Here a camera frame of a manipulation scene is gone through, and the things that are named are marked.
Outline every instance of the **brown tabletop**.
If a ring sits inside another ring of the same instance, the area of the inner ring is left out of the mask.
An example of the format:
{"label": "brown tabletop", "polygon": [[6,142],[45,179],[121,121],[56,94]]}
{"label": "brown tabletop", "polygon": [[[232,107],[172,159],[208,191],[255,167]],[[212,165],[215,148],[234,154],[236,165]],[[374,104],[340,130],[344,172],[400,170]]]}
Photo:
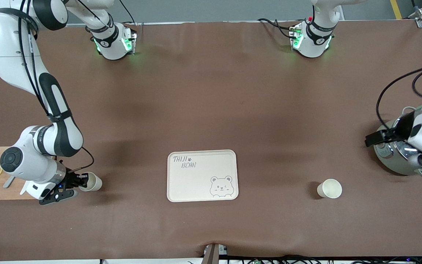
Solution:
{"label": "brown tabletop", "polygon": [[[197,257],[211,242],[248,256],[422,256],[422,178],[386,171],[363,143],[380,125],[380,91],[422,67],[422,29],[340,22],[335,33],[306,59],[268,24],[149,25],[118,61],[84,28],[40,33],[104,186],[46,207],[0,201],[0,260]],[[381,113],[421,103],[409,78]],[[48,123],[33,95],[0,79],[0,146]],[[169,202],[167,156],[211,149],[236,152],[237,199]],[[328,178],[342,196],[317,199]]]}

